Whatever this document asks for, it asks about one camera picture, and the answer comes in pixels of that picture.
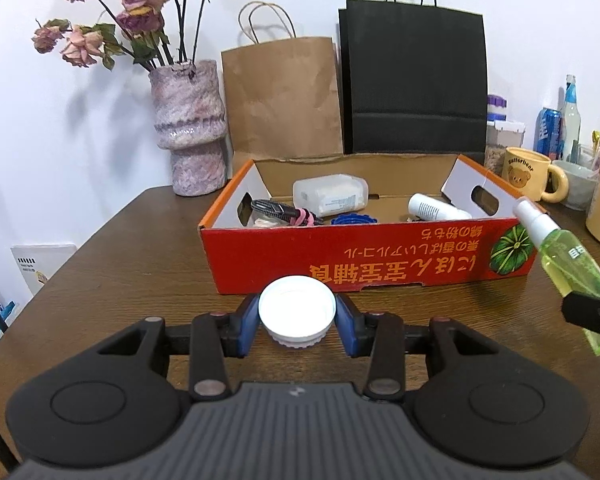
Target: white tube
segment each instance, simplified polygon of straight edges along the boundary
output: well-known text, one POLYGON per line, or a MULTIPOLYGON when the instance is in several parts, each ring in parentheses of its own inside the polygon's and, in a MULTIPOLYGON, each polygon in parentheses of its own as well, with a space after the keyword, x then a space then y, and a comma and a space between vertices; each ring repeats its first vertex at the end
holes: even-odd
POLYGON ((409 213, 423 220, 469 220, 472 216, 462 209, 430 196, 416 193, 409 200, 409 213))

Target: brown paper bag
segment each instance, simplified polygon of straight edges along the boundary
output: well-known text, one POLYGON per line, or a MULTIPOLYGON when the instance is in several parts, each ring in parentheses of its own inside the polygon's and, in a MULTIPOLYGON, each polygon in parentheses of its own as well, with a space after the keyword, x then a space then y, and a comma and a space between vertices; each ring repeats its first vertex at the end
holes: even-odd
POLYGON ((249 158, 320 157, 342 153, 340 104, 331 38, 296 38, 276 4, 251 2, 242 8, 238 23, 253 45, 222 53, 227 118, 234 170, 249 158), (240 22, 244 10, 250 26, 240 22), (272 9, 288 40, 259 43, 253 13, 272 9))

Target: brown bag handle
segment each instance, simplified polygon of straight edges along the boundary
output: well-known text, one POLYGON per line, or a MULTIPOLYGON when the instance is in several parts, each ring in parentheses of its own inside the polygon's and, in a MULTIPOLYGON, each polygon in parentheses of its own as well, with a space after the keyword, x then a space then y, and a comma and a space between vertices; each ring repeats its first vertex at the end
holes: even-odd
POLYGON ((294 27, 294 22, 291 21, 291 17, 288 15, 288 12, 286 12, 285 9, 280 7, 278 4, 260 2, 260 1, 254 0, 254 1, 246 4, 243 8, 241 8, 240 12, 238 13, 238 25, 240 25, 240 28, 242 29, 244 35, 247 38, 249 38, 251 41, 253 41, 253 43, 260 43, 260 40, 258 39, 258 37, 256 35, 256 31, 253 28, 253 22, 251 21, 251 17, 253 16, 253 13, 256 10, 258 10, 260 7, 269 7, 269 9, 273 10, 273 12, 276 13, 276 16, 280 20, 280 23, 282 23, 282 26, 285 27, 286 33, 289 35, 289 38, 297 37, 296 36, 296 28, 294 27), (249 16, 248 16, 249 29, 247 29, 242 24, 242 14, 247 9, 247 7, 249 7, 250 5, 254 5, 254 4, 256 5, 256 7, 251 9, 251 12, 249 13, 249 16), (289 28, 286 26, 285 20, 282 18, 282 16, 278 12, 278 10, 281 10, 284 13, 284 15, 286 16, 286 19, 288 20, 289 24, 291 25, 291 30, 289 30, 289 28))

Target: gray ribbed panel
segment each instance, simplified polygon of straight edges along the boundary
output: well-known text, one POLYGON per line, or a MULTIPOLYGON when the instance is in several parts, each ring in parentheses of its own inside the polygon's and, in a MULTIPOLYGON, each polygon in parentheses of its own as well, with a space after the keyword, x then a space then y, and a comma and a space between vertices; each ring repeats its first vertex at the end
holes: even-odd
POLYGON ((531 472, 458 462, 423 440, 400 408, 350 384, 245 383, 195 405, 148 455, 100 471, 27 462, 11 480, 586 480, 567 463, 531 472))

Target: blue soda can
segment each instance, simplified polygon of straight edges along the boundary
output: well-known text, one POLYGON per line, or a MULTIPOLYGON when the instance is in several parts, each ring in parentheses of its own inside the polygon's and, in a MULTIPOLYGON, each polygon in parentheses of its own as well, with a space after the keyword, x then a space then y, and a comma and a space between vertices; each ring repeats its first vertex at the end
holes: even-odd
POLYGON ((562 137, 562 114, 552 108, 543 108, 540 112, 540 132, 536 152, 555 160, 560 152, 562 137))

